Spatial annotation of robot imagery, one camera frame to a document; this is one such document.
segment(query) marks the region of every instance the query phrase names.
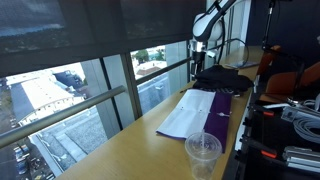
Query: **equipment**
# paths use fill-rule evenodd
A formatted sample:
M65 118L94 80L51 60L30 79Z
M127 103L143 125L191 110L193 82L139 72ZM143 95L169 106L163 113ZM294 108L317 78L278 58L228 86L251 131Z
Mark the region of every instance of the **equipment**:
M191 74L193 76L203 70L206 53L211 58L215 56L215 52L206 50L207 41L221 38L224 27L222 25L223 22L219 20L223 18L234 2L236 0L215 0L205 13L196 16L193 26L193 41L190 46L192 59L194 60L191 65Z
M288 167L320 172L320 153L311 149L287 146L282 155Z

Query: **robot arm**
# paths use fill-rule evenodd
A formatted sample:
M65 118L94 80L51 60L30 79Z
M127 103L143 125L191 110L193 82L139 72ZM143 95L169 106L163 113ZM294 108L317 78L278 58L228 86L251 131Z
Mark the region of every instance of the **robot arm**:
M212 32L212 30L215 31L216 29L214 27L215 24L225 15L226 11L235 1L236 0L215 0L205 13L196 16L193 25L194 41L191 44L192 59L194 60L194 63L191 65L191 74L193 77L203 70L203 62L206 54L205 45L210 39L211 34L215 34L216 37L221 36L221 31L219 30L218 35ZM208 55L214 56L215 54L209 52Z
M193 25L193 37L198 42L209 40L213 26L225 15L236 0L215 0L207 12L196 17Z

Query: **metal railing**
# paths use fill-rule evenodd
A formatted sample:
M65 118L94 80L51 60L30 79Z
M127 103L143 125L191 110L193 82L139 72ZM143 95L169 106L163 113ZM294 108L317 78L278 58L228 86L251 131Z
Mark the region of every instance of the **metal railing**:
M102 94L99 94L95 97L92 97L90 99L87 99L79 104L76 104L72 107L69 107L67 109L61 110L55 114L49 115L47 117L44 117L42 119L39 119L37 121L34 121L28 125L22 126L17 129L13 129L11 131L8 131L6 133L3 133L0 135L0 149L14 143L26 136L29 136L43 128L46 128L52 124L55 124L57 122L60 122L64 120L65 118L68 118L69 116L72 116L74 114L77 114L89 107L92 107L96 104L99 104L107 99L110 99L118 94L121 94L126 91L126 88L124 86L118 86L114 89L111 89L107 92L104 92Z
M156 71L156 72L153 72L153 73L151 73L151 74L148 74L148 75L146 75L146 76L143 76L143 77L141 77L141 78L139 78L139 79L137 79L136 80L136 82L137 82L137 85L139 85L139 84L142 84L142 83L144 83L144 82L146 82L146 81L148 81L148 80L151 80L152 78L155 78L155 77L157 77L157 76L159 76L159 75L161 75L161 74L163 74L163 73L165 73L165 72L168 72L168 71L170 71L170 70L172 70L172 69L174 69L174 68L176 68L176 67L179 67L179 66L181 66L181 65L183 65L183 64L185 64L185 63L189 63L191 61L191 57L188 57L188 58L186 58L186 59L184 59L184 60L181 60L181 61L179 61L179 62L177 62L177 63L174 63L174 64L172 64L172 65L170 65L170 66L167 66L167 67L165 67L165 68L162 68L162 69L160 69L160 70L158 70L158 71Z

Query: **plastic cup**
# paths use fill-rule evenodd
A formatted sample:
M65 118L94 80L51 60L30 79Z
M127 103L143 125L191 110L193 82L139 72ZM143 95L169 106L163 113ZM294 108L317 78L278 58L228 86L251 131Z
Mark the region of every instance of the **plastic cup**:
M185 148L192 176L197 180L211 179L216 161L222 153L220 141L211 134L199 132L187 138Z

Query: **black bag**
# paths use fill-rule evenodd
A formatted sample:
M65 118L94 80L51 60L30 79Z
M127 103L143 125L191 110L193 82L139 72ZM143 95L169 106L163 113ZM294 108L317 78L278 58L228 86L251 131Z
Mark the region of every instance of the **black bag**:
M229 88L233 91L244 92L253 87L253 82L246 76L238 75L238 70L225 69L221 65L214 65L195 76L195 89L215 91Z

